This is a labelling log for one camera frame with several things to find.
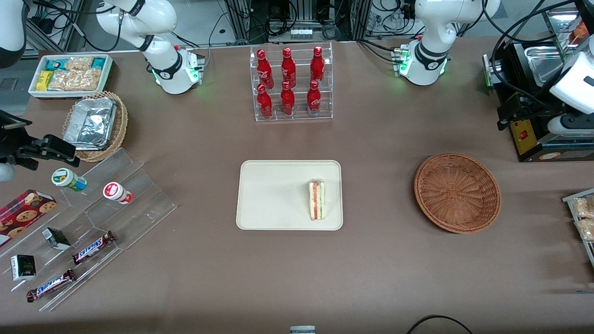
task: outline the foil container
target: foil container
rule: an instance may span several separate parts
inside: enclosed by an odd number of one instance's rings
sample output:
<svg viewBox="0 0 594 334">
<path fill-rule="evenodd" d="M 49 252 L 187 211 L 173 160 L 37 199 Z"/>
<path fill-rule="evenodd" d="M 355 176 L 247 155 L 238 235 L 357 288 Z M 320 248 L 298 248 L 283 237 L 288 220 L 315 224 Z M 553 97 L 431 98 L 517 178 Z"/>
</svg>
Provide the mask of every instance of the foil container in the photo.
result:
<svg viewBox="0 0 594 334">
<path fill-rule="evenodd" d="M 64 140 L 76 150 L 101 151 L 109 147 L 118 106 L 108 97 L 80 100 L 74 105 Z"/>
</svg>

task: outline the empty wicker basket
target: empty wicker basket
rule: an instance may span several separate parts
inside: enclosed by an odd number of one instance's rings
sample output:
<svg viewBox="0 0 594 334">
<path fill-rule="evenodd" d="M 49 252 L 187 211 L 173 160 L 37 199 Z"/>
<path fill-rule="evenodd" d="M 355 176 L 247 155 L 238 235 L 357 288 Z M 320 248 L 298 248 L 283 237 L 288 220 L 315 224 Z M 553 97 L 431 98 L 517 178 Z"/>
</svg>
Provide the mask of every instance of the empty wicker basket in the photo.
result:
<svg viewBox="0 0 594 334">
<path fill-rule="evenodd" d="M 442 153 L 425 160 L 415 176 L 421 210 L 450 232 L 479 232 L 493 223 L 501 193 L 493 175 L 469 156 Z"/>
</svg>

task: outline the yellow panel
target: yellow panel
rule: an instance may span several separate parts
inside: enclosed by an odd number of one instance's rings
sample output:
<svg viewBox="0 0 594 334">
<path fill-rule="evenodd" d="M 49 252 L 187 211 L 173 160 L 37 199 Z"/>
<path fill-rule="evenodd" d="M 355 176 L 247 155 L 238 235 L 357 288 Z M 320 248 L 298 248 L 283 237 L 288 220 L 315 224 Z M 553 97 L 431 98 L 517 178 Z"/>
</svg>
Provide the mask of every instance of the yellow panel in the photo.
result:
<svg viewBox="0 0 594 334">
<path fill-rule="evenodd" d="M 524 131 L 527 134 L 527 137 L 522 139 L 520 134 Z M 514 141 L 516 142 L 516 147 L 520 155 L 528 152 L 537 144 L 536 136 L 534 135 L 534 130 L 532 129 L 530 121 L 514 122 L 511 125 L 511 133 L 514 136 Z"/>
</svg>

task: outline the yellow snack box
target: yellow snack box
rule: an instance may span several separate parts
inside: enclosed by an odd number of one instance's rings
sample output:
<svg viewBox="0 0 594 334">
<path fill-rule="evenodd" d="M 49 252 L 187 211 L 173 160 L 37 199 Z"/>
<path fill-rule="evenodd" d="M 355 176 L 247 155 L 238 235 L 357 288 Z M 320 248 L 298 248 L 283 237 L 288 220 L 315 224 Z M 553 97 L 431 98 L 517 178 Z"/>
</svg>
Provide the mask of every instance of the yellow snack box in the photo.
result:
<svg viewBox="0 0 594 334">
<path fill-rule="evenodd" d="M 48 84 L 51 81 L 52 76 L 53 71 L 41 71 L 41 73 L 39 73 L 39 79 L 37 79 L 36 90 L 44 92 L 47 91 Z"/>
</svg>

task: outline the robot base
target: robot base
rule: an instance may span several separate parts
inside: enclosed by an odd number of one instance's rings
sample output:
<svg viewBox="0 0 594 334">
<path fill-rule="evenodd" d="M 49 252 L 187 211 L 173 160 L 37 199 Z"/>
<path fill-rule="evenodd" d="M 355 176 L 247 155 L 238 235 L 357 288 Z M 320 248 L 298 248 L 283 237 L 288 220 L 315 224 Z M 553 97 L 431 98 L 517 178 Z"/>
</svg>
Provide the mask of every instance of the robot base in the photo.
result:
<svg viewBox="0 0 594 334">
<path fill-rule="evenodd" d="M 202 84 L 204 75 L 204 58 L 198 59 L 195 53 L 178 50 L 182 56 L 182 66 L 171 79 L 159 78 L 153 71 L 154 77 L 164 91 L 169 94 L 185 93 L 196 85 Z"/>
<path fill-rule="evenodd" d="M 392 52 L 392 60 L 402 61 L 401 64 L 394 64 L 394 74 L 407 78 L 413 84 L 429 86 L 445 71 L 447 59 L 444 60 L 441 69 L 427 70 L 424 64 L 416 59 L 415 47 L 418 43 L 418 40 L 413 40 L 408 44 L 402 44 L 399 55 Z"/>
</svg>

